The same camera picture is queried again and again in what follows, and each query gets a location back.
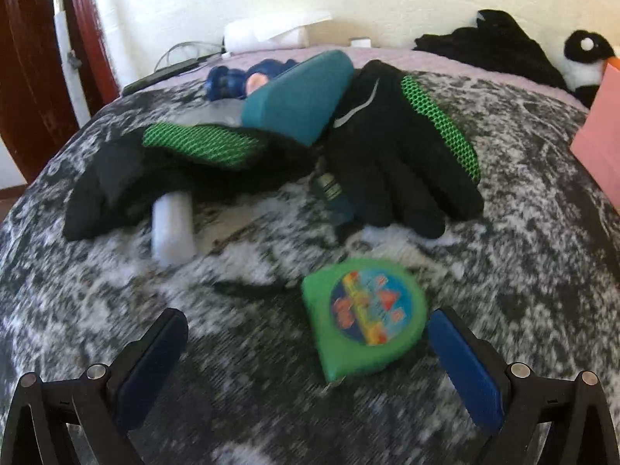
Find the green tape measure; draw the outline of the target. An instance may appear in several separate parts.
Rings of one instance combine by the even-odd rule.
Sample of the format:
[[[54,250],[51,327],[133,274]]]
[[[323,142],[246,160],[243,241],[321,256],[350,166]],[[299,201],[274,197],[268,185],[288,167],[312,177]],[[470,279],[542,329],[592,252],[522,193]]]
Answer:
[[[329,383],[384,369],[420,340],[425,293],[401,265],[352,258],[304,278],[301,296]]]

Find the black green glove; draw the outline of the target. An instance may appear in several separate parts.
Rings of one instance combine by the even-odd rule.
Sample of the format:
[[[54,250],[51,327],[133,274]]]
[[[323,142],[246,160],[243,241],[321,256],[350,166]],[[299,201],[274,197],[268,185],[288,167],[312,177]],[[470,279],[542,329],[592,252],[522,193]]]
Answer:
[[[279,189],[310,174],[312,151],[280,134],[223,125],[155,123],[111,139],[78,178],[65,214],[68,241],[140,222],[165,194],[204,203]]]
[[[400,224],[436,239],[477,219],[476,151],[407,72],[379,60],[354,75],[319,140],[330,209],[347,232]]]

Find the black white speckled blanket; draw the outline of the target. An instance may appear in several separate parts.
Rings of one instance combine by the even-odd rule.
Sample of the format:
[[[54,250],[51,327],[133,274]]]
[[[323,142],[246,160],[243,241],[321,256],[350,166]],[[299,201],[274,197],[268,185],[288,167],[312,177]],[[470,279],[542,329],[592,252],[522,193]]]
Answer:
[[[425,343],[388,369],[328,384],[300,283],[348,257],[394,260],[508,361],[592,370],[619,408],[619,216],[571,154],[584,109],[496,81],[418,74],[481,167],[483,217],[430,241],[392,226],[340,244],[305,181],[250,200],[250,224],[177,269],[150,225],[69,243],[66,203],[96,150],[155,122],[191,124],[201,84],[116,100],[58,153],[1,226],[1,405],[19,377],[111,362],[164,308],[189,342],[133,442],[148,464],[469,464],[483,437]]]

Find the pink storage box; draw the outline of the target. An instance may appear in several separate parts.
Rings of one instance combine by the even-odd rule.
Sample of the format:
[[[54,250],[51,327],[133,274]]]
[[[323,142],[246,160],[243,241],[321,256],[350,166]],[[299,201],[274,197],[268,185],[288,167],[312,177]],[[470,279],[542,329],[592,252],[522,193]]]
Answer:
[[[608,61],[586,122],[571,152],[619,209],[619,60]]]

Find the dark red wooden door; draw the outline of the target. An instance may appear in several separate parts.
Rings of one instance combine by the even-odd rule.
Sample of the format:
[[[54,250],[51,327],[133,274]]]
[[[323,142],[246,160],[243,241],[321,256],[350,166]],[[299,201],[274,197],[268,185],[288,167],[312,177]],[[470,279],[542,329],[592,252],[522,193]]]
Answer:
[[[96,0],[1,0],[1,141],[27,182],[119,94]]]

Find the blue toy figure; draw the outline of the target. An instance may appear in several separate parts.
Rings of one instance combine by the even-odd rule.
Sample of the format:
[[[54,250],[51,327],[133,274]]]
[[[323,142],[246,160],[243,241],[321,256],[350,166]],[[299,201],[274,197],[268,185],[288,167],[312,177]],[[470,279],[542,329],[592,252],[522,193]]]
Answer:
[[[271,79],[289,71],[297,64],[294,60],[286,62],[266,59],[251,66],[246,71],[227,66],[216,66],[209,71],[205,81],[206,96],[209,101],[222,99],[243,100],[255,89]]]

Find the black power strip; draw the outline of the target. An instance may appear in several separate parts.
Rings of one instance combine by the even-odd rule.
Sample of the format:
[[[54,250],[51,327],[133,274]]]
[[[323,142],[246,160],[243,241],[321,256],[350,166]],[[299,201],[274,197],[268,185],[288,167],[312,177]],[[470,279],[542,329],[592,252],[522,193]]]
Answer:
[[[185,72],[193,71],[200,65],[201,61],[199,59],[191,59],[160,68],[152,74],[148,74],[148,76],[124,86],[121,91],[121,96],[130,96],[146,87],[155,85],[158,82],[166,81],[177,76],[178,74],[185,74]]]

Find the teal glasses case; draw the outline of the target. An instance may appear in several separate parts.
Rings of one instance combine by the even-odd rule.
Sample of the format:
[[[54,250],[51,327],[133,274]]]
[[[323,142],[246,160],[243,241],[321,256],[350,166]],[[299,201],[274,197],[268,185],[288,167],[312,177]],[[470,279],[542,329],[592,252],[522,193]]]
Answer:
[[[330,121],[353,76],[353,63],[344,52],[320,53],[251,93],[244,103],[242,125],[288,136],[310,147]]]

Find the black garment on bed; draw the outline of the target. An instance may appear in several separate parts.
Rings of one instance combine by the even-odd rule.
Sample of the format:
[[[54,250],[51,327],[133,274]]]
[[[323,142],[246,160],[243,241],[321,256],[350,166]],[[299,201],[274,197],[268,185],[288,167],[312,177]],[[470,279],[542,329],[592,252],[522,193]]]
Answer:
[[[480,10],[475,26],[457,28],[449,35],[422,35],[414,50],[567,90],[542,47],[503,10]]]

